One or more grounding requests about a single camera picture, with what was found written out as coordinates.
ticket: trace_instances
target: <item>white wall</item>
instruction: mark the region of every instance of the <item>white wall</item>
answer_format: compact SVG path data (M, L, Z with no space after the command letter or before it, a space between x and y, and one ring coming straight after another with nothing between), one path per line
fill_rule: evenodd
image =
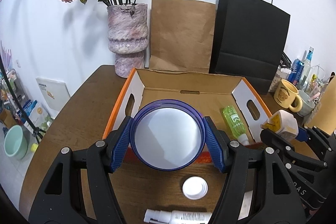
M151 0L137 2L150 6ZM335 71L336 0L274 0L273 4L291 15L285 47L290 59L302 58L312 46L312 65L320 63L327 74ZM2 0L0 37L12 49L14 67L33 99L44 102L35 77L62 80L73 95L101 64L114 63L107 49L106 17L105 5L96 0L88 0L85 7L79 1Z

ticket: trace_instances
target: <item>mint green bowl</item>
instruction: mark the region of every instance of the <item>mint green bowl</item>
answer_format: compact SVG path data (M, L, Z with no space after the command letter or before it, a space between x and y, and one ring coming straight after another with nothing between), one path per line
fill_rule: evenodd
M19 160L25 156L28 145L21 126L16 125L8 130L3 146L8 157Z

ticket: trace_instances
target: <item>yellow mug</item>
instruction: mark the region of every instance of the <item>yellow mug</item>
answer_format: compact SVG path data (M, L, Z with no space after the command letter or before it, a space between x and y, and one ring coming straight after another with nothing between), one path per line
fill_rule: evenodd
M274 100L283 108L289 108L292 112L299 112L302 108L302 99L299 96L297 88L287 80L282 79L274 93ZM293 107L293 102L297 100L298 104Z

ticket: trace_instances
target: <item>floor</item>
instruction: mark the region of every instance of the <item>floor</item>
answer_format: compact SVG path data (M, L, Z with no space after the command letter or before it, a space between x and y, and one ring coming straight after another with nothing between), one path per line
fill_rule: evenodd
M29 140L28 150L21 160L16 160L6 156L3 148L5 138L4 134L0 132L0 184L17 209L19 208L23 179L34 155L30 148L33 143L36 143L35 138L26 128L24 128L24 136L27 141Z

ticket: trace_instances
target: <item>bear print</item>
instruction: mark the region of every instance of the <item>bear print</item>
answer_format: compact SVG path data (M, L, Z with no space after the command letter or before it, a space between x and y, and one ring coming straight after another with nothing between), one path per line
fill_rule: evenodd
M283 90L279 90L279 95L278 98L280 101L284 101L288 98L288 95L283 91Z

